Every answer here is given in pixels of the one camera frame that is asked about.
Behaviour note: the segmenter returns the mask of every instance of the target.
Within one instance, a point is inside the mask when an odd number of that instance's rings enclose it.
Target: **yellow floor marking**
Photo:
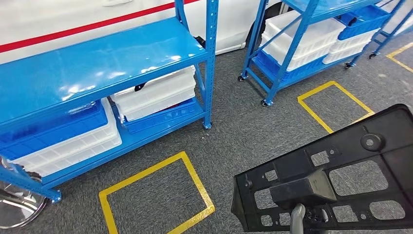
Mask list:
[[[102,205],[102,210],[103,210],[103,215],[105,216],[106,224],[108,226],[109,234],[117,234],[117,229],[116,229],[116,224],[113,218],[113,214],[111,211],[111,208],[109,206],[109,202],[107,199],[107,196],[119,189],[122,189],[134,182],[136,182],[139,179],[142,179],[146,177],[147,175],[156,172],[157,170],[182,159],[182,161],[185,164],[185,167],[187,168],[192,180],[195,183],[196,188],[198,189],[202,199],[204,200],[204,203],[206,205],[206,209],[203,211],[199,212],[197,215],[194,217],[190,218],[189,220],[185,221],[184,223],[180,224],[178,227],[174,228],[172,231],[168,232],[169,234],[180,234],[186,231],[188,228],[194,226],[195,224],[199,223],[201,220],[206,218],[208,215],[212,214],[215,211],[215,206],[212,204],[211,198],[209,198],[209,195],[207,191],[205,190],[201,180],[199,179],[198,175],[195,172],[194,167],[191,164],[191,161],[189,160],[187,154],[182,151],[170,158],[167,158],[163,160],[162,162],[159,162],[158,164],[155,164],[141,172],[139,172],[136,175],[133,175],[123,181],[120,181],[119,183],[102,190],[99,193],[99,199],[100,203]]]
[[[400,62],[399,60],[397,60],[397,59],[394,58],[396,55],[398,55],[398,54],[400,54],[401,52],[409,49],[409,48],[412,47],[412,46],[413,46],[413,42],[410,42],[409,44],[401,47],[400,49],[395,50],[395,51],[391,52],[390,54],[386,55],[386,57],[388,57],[391,61],[399,64],[400,66],[406,68],[408,71],[413,72],[413,68],[407,66],[406,64],[404,64],[404,63],[402,63],[402,62]]]
[[[311,95],[314,95],[330,86],[336,86],[338,89],[340,89],[345,95],[347,95],[349,98],[351,98],[355,103],[357,103],[359,106],[361,106],[364,110],[367,111],[367,114],[360,119],[356,120],[355,122],[358,122],[364,118],[367,118],[368,116],[371,116],[374,114],[374,112],[368,108],[363,102],[357,99],[354,95],[352,95],[350,92],[348,92],[346,89],[344,89],[341,85],[339,85],[335,81],[329,81],[323,85],[320,85],[319,87],[308,91],[307,93],[300,95],[297,97],[298,103],[321,125],[323,128],[328,132],[328,133],[333,133],[334,131],[313,111],[311,108],[305,104],[304,99],[310,97]]]

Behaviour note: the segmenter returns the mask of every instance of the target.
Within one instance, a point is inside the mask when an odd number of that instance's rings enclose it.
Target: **caster wheel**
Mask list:
[[[238,77],[238,81],[239,81],[239,82],[244,82],[244,80],[245,80],[244,77],[242,77],[242,76],[239,76],[239,77]]]
[[[262,106],[268,106],[268,104],[264,100],[261,100],[261,105]]]
[[[348,62],[348,63],[346,63],[346,64],[345,64],[345,66],[344,66],[344,68],[345,68],[345,69],[349,69],[350,67],[352,67],[352,66],[350,65],[350,63],[349,63],[349,62]]]

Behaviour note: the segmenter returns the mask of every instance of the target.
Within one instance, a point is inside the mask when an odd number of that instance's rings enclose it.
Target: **white plastic crate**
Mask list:
[[[369,42],[371,41],[373,35],[378,32],[380,29],[375,29],[373,31],[363,33],[360,35],[357,35],[355,37],[351,37],[345,40],[338,40],[334,45],[330,48],[330,53],[335,53],[338,51],[342,51],[345,49],[349,49],[353,47],[354,45],[358,45],[363,42]]]
[[[265,34],[269,37],[275,36],[299,15],[300,14],[296,11],[290,11],[267,19],[265,21]],[[280,49],[282,49],[284,54],[287,54],[288,49],[290,48],[300,21],[301,20],[296,22],[272,41]],[[326,19],[309,25],[297,46],[297,50],[295,51],[293,58],[296,59],[303,57],[323,48],[325,45],[336,42],[338,35],[345,29],[345,27],[346,26],[344,24],[335,19]]]
[[[270,39],[270,37],[268,37],[265,32],[262,34],[262,42],[261,45],[267,43],[267,41]],[[318,58],[323,57],[324,55],[328,54],[328,52],[330,51],[330,47],[334,44],[334,42],[314,51],[311,52],[309,54],[306,54],[304,56],[301,57],[296,57],[296,58],[292,58],[290,61],[290,64],[287,67],[287,71],[293,71],[294,69],[297,69],[303,65],[306,65],[309,62],[312,62]],[[274,43],[270,43],[268,46],[266,46],[263,49],[267,54],[269,54],[271,57],[273,57],[279,65],[282,65],[282,63],[284,62],[285,59],[285,53],[284,51],[277,46]]]
[[[12,162],[24,166],[28,172],[47,176],[122,144],[109,101],[107,98],[101,101],[108,118],[106,125]]]
[[[344,49],[344,50],[339,50],[339,51],[336,51],[336,52],[334,52],[334,53],[329,53],[329,54],[327,55],[327,57],[325,57],[325,59],[323,59],[323,63],[324,63],[324,64],[329,64],[329,63],[335,62],[335,61],[337,61],[337,60],[340,60],[340,59],[349,57],[349,56],[351,56],[351,55],[355,55],[355,54],[357,54],[357,53],[360,53],[361,51],[363,51],[363,48],[364,48],[369,42],[370,42],[370,40],[369,40],[369,41],[362,42],[362,43],[359,43],[359,44],[357,44],[357,45],[355,45],[355,46],[353,46],[353,47],[346,48],[346,49]]]
[[[134,87],[111,95],[119,110],[120,119],[136,120],[195,97],[195,67],[151,80],[135,92]]]

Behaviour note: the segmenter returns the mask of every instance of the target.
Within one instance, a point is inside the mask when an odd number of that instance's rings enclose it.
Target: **black bracket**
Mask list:
[[[326,152],[328,161],[315,165],[311,156]],[[388,182],[386,189],[340,196],[330,172],[373,161]],[[274,170],[277,178],[265,173]],[[275,207],[259,209],[257,191],[269,189]],[[395,201],[403,208],[400,219],[380,220],[370,210],[374,202]],[[304,230],[387,230],[413,228],[413,116],[403,104],[394,105],[360,122],[318,139],[281,157],[234,176],[231,211],[246,232],[288,231],[280,214],[303,204]],[[357,221],[339,222],[333,208],[350,206]],[[270,216],[271,225],[261,218]]]
[[[205,40],[200,36],[197,36],[197,37],[194,37],[194,38],[205,49]]]

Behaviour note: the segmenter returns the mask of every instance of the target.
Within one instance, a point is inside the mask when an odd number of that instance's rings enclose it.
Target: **shelving unit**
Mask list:
[[[122,144],[41,178],[31,179],[20,166],[0,166],[0,180],[61,200],[55,186],[196,120],[211,127],[215,39],[219,0],[206,1],[203,47],[188,31],[183,0],[175,0],[176,16],[0,65],[0,129],[6,132],[35,119],[73,109],[151,79],[195,65],[202,104],[185,118],[130,134],[119,120]],[[205,62],[202,79],[198,63]]]
[[[381,5],[380,7],[383,7],[383,6],[389,4],[389,3],[392,2],[392,1],[394,1],[394,0],[390,0],[390,1],[388,1],[388,2],[385,2],[385,3],[384,3],[383,5]],[[376,57],[377,55],[380,54],[380,50],[383,49],[383,47],[386,46],[387,43],[389,43],[389,42],[391,41],[391,39],[393,39],[393,38],[396,36],[396,33],[397,33],[397,32],[399,31],[399,29],[404,25],[404,23],[412,16],[412,14],[413,14],[413,8],[410,9],[410,12],[407,13],[407,15],[402,19],[402,21],[396,26],[396,28],[395,28],[391,33],[386,33],[386,32],[384,32],[384,31],[381,31],[381,32],[380,32],[380,34],[381,34],[382,36],[384,36],[385,39],[384,39],[383,41],[379,41],[379,40],[377,40],[377,39],[374,40],[374,42],[378,44],[378,47],[377,47],[377,49],[375,49],[375,50],[370,54],[370,56],[369,56],[370,59],[372,59],[372,58],[374,58],[374,57]],[[411,31],[411,30],[413,30],[413,26],[411,26],[411,27],[407,28],[406,30],[404,30],[403,33],[409,32],[409,31]]]
[[[263,23],[263,17],[264,17],[264,12],[265,12],[265,5],[267,4],[267,0],[261,0],[258,12],[257,12],[257,17],[255,19],[254,27],[252,30],[251,34],[251,39],[249,42],[248,46],[248,51],[247,55],[244,61],[244,67],[241,75],[238,77],[238,81],[244,81],[247,76],[249,75],[250,77],[254,78],[256,82],[265,90],[267,93],[265,99],[261,101],[261,104],[263,106],[269,106],[272,105],[273,98],[277,91],[288,87],[290,85],[293,85],[303,79],[306,79],[307,77],[310,77],[312,75],[315,75],[318,72],[324,71],[328,69],[329,67],[332,67],[334,65],[337,65],[339,63],[348,61],[350,59],[353,59],[350,63],[346,64],[346,68],[352,67],[355,65],[355,62],[358,60],[360,55],[364,53],[368,45],[366,45],[361,53],[358,53],[356,55],[352,55],[348,58],[340,59],[338,61],[335,61],[330,64],[323,64],[320,67],[309,69],[306,73],[302,73],[299,76],[295,76],[292,79],[289,79],[288,81],[282,81],[283,77],[285,76],[286,69],[297,49],[297,46],[305,33],[307,27],[310,24],[317,23],[332,17],[336,17],[339,15],[342,15],[344,13],[353,11],[355,9],[359,9],[361,7],[365,7],[368,5],[372,5],[377,3],[377,0],[358,0],[358,1],[348,1],[349,3],[347,4],[341,4],[337,5],[335,7],[330,7],[328,11],[324,11],[320,6],[319,2],[321,0],[283,0],[285,4],[296,10],[297,12],[300,13],[300,15],[293,20],[290,24],[288,24],[285,28],[283,28],[279,33],[277,33],[272,39],[270,39],[267,43],[262,45],[260,48],[254,51],[254,47],[257,43],[257,40],[259,38],[259,33],[260,33],[260,28],[261,24]],[[397,6],[394,8],[394,10],[390,13],[391,16],[399,9],[399,7],[403,4],[404,0],[400,0],[400,2],[397,4]],[[294,25],[296,22],[301,20],[298,29],[296,31],[296,34],[294,36],[294,39],[290,45],[290,48],[285,56],[285,59],[282,63],[281,66],[278,67],[278,72],[277,75],[274,75],[270,72],[270,69],[266,67],[265,64],[262,64],[258,59],[257,59],[257,54],[267,45],[269,45],[275,38],[277,38],[279,35],[284,33],[290,26]],[[259,70],[268,78],[268,80],[272,83],[271,87],[268,87],[252,70],[251,66],[255,65],[258,67]]]

